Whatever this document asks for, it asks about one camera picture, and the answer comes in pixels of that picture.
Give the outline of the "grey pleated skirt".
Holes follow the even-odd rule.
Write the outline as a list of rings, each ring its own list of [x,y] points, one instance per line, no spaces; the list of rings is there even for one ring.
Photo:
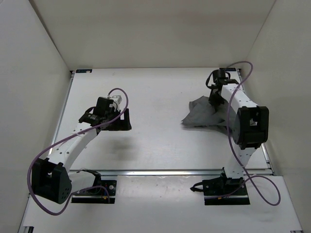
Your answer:
[[[209,98],[200,98],[189,102],[190,112],[181,120],[182,125],[188,128],[193,127],[226,127],[228,102],[225,101],[218,107],[209,103]]]

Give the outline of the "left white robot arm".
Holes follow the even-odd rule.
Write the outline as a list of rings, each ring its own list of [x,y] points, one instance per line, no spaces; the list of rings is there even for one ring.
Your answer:
[[[100,174],[83,169],[70,173],[80,153],[102,131],[129,131],[132,129],[129,109],[120,110],[120,95],[99,97],[96,106],[89,108],[78,120],[71,139],[60,143],[45,159],[38,158],[31,172],[31,186],[35,195],[58,204],[64,203],[71,193],[86,188],[97,193],[102,187]]]

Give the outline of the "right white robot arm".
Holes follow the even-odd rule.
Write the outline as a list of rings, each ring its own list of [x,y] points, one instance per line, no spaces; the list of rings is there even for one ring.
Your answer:
[[[268,139],[269,110],[259,106],[241,90],[240,83],[224,68],[211,72],[206,82],[209,97],[189,103],[190,112],[182,123],[187,127],[224,126],[233,158],[218,178],[191,187],[208,198],[246,196],[243,178],[253,153]]]

